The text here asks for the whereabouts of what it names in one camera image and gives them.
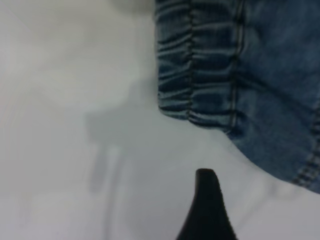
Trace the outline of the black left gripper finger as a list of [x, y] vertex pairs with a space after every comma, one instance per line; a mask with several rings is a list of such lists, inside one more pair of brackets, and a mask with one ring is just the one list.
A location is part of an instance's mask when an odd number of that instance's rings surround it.
[[229, 220], [220, 183], [212, 169], [195, 173], [194, 198], [178, 240], [236, 240]]

